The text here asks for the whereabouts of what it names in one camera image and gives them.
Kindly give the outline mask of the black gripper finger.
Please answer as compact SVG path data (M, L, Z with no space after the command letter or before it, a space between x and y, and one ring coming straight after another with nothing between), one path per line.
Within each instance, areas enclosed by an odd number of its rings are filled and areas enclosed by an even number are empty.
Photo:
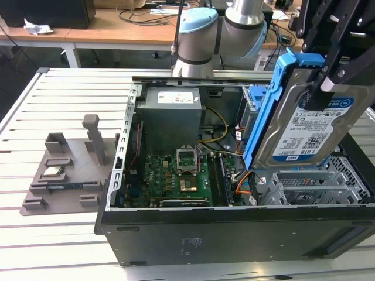
M296 36L304 41L304 53L329 52L343 7L343 1L302 1L295 31Z
M339 85L374 85L374 1L343 1L342 16L331 37L321 70L308 90L306 109L323 110L333 94L324 81Z

